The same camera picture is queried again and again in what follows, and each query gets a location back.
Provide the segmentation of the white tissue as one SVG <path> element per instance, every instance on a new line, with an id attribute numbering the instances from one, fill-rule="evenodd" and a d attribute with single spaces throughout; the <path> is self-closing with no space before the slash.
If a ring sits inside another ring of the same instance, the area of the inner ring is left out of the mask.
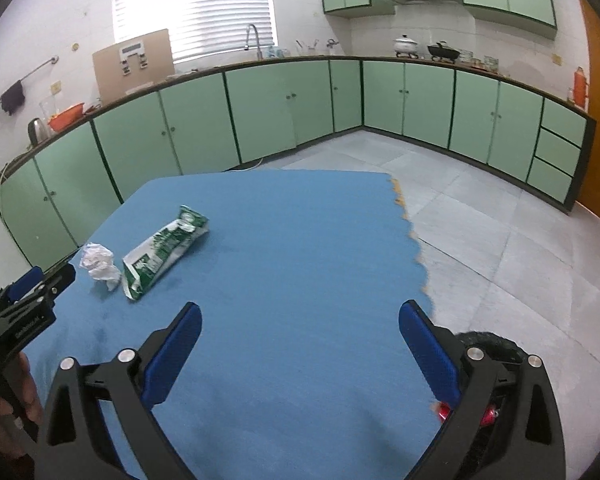
<path id="1" fill-rule="evenodd" d="M 82 248 L 80 267 L 96 282 L 102 282 L 112 292 L 120 284 L 122 273 L 114 264 L 114 253 L 96 243 L 86 243 Z"/>

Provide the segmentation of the green white milk carton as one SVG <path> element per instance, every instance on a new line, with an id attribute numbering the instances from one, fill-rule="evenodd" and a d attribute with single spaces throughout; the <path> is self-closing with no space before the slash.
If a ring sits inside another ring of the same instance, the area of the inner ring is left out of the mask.
<path id="1" fill-rule="evenodd" d="M 159 278 L 209 231 L 209 219 L 185 205 L 178 218 L 146 238 L 122 258 L 122 288 L 129 300 L 148 293 Z"/>

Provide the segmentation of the green lower kitchen cabinets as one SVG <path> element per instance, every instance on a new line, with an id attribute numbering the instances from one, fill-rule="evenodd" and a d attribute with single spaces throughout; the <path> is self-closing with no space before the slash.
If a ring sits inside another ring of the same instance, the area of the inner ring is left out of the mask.
<path id="1" fill-rule="evenodd" d="M 244 168 L 366 129 L 468 162 L 561 211 L 594 119 L 525 84 L 388 58 L 291 58 L 156 84 L 87 114 L 0 172 L 0 218 L 32 266 L 84 244 L 145 183 Z"/>

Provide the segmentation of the steel electric kettle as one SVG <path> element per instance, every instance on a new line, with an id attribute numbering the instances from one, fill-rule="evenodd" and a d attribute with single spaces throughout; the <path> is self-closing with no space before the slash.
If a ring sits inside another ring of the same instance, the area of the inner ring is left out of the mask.
<path id="1" fill-rule="evenodd" d="M 48 139 L 47 125 L 43 119 L 35 117 L 27 125 L 27 133 L 32 148 L 40 145 Z"/>

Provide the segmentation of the orange plastic basin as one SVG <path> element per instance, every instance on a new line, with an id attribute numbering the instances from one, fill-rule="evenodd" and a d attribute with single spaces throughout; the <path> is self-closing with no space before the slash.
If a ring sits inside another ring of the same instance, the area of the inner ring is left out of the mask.
<path id="1" fill-rule="evenodd" d="M 78 122 L 83 115 L 84 103 L 79 102 L 66 108 L 62 112 L 53 114 L 47 123 L 50 126 L 50 130 L 52 130 L 54 133 L 60 133 L 69 126 L 73 125 L 75 122 Z"/>

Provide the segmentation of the dark hanging towel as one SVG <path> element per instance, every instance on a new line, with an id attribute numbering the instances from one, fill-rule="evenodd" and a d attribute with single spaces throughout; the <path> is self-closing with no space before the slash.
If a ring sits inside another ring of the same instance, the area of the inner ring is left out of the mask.
<path id="1" fill-rule="evenodd" d="M 1 94 L 0 107 L 4 113 L 12 116 L 23 107 L 25 100 L 22 80 L 18 79 Z"/>

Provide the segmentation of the blue table cloth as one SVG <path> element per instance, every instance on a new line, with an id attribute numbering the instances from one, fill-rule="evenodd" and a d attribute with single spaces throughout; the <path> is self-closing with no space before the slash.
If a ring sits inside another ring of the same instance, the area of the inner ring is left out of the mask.
<path id="1" fill-rule="evenodd" d="M 208 233 L 131 301 L 79 270 L 27 348 L 46 396 L 60 361 L 107 362 L 188 302 L 201 336 L 155 416 L 201 479 L 402 479 L 439 429 L 399 330 L 431 309 L 420 247 L 381 172 L 254 170 L 143 185 L 93 234 L 117 257 L 181 206 Z"/>

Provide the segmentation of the brown cardboard box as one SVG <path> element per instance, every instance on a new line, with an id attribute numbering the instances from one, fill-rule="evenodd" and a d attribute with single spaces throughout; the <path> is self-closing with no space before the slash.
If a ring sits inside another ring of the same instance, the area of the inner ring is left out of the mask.
<path id="1" fill-rule="evenodd" d="M 160 84 L 175 74 L 169 31 L 157 30 L 99 50 L 93 65 L 104 105 Z"/>

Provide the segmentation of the window blinds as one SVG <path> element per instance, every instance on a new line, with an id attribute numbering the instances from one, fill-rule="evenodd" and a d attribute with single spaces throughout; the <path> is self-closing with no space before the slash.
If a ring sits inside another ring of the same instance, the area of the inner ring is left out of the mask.
<path id="1" fill-rule="evenodd" d="M 169 31 L 174 61 L 277 44 L 273 0 L 112 0 L 117 42 Z"/>

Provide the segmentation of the black wok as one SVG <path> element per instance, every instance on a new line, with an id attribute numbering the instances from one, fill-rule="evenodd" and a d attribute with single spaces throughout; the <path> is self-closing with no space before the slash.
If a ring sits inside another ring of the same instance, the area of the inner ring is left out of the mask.
<path id="1" fill-rule="evenodd" d="M 460 51 L 449 47 L 445 41 L 428 44 L 427 50 L 434 62 L 445 62 L 454 64 L 460 57 Z"/>

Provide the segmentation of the white cooking pot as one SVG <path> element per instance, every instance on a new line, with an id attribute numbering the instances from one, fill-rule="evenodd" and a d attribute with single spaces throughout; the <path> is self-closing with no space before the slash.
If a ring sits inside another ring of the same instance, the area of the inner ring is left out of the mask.
<path id="1" fill-rule="evenodd" d="M 393 51 L 397 58 L 419 58 L 418 43 L 407 35 L 394 40 Z"/>

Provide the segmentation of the metal towel rail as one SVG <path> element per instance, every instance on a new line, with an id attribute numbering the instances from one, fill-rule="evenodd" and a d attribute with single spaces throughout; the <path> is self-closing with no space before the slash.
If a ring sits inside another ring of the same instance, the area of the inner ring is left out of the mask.
<path id="1" fill-rule="evenodd" d="M 58 62 L 59 62 L 59 56 L 58 55 L 54 55 L 51 58 L 48 58 L 46 61 L 44 61 L 40 65 L 36 66 L 35 68 L 32 68 L 32 70 L 30 70 L 30 72 L 27 72 L 25 75 L 23 75 L 22 77 L 20 77 L 19 79 L 17 79 L 13 84 L 11 84 L 9 87 L 7 87 L 4 90 L 4 93 L 6 93 L 11 88 L 15 88 L 15 86 L 18 84 L 18 82 L 20 82 L 20 84 L 22 84 L 23 81 L 25 81 L 27 78 L 29 78 L 33 74 L 37 73 L 39 70 L 42 70 L 42 68 L 44 68 L 45 66 L 47 66 L 47 65 L 55 65 Z"/>

